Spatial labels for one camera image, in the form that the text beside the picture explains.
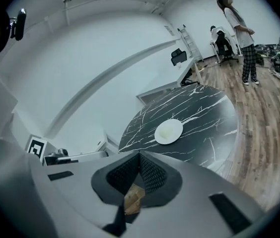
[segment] ladder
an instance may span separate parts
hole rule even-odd
[[[184,42],[186,48],[190,52],[190,58],[194,58],[195,61],[203,60],[199,48],[196,46],[193,38],[191,37],[191,35],[186,30],[186,26],[183,25],[183,29],[178,28],[178,31],[181,35],[182,41]]]

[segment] white desk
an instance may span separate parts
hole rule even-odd
[[[141,93],[137,95],[137,98],[146,105],[153,98],[157,97],[166,90],[181,87],[181,81],[193,64],[195,66],[198,80],[200,84],[203,84],[202,77],[196,63],[194,62],[194,58],[190,58],[182,62],[180,68],[177,65],[173,66],[170,64],[170,67],[166,68],[160,75],[154,78],[145,88],[142,89]]]

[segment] white t-shirt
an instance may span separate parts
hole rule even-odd
[[[254,40],[248,32],[240,31],[235,28],[235,26],[239,25],[246,26],[245,22],[240,22],[234,12],[227,7],[224,9],[224,13],[227,21],[235,31],[240,48],[245,48],[254,44]]]

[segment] white plate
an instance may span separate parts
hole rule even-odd
[[[166,120],[156,128],[154,139],[162,145],[171,144],[181,136],[182,131],[183,125],[179,120]]]

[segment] round table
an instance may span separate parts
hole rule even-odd
[[[161,145],[154,139],[156,128],[168,119],[183,125],[178,140]],[[176,88],[146,105],[127,126],[119,153],[145,150],[204,167],[227,159],[235,148],[237,114],[222,92],[206,85]]]

